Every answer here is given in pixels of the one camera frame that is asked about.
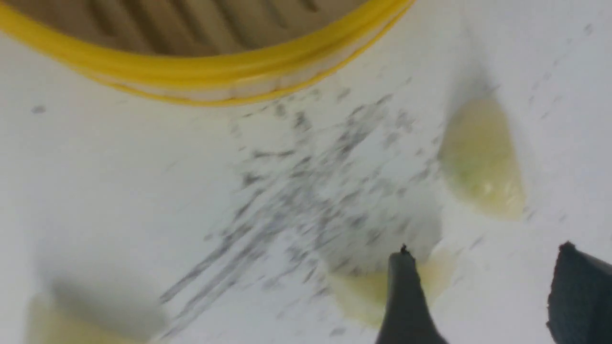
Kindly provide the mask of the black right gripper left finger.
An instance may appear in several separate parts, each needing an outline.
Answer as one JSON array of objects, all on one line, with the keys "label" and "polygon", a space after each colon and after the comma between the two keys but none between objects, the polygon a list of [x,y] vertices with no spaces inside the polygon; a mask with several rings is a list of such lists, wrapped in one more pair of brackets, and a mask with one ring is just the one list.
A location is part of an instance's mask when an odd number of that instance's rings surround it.
[{"label": "black right gripper left finger", "polygon": [[389,256],[387,302],[377,344],[446,344],[426,302],[416,260],[402,245]]}]

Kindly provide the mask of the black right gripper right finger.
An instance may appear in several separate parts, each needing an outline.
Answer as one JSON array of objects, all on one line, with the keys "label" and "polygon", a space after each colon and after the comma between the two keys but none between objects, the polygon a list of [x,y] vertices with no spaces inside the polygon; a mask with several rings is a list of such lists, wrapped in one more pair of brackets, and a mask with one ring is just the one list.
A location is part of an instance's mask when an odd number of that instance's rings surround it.
[{"label": "black right gripper right finger", "polygon": [[580,251],[572,242],[562,244],[546,324],[556,344],[610,344],[612,266]]}]

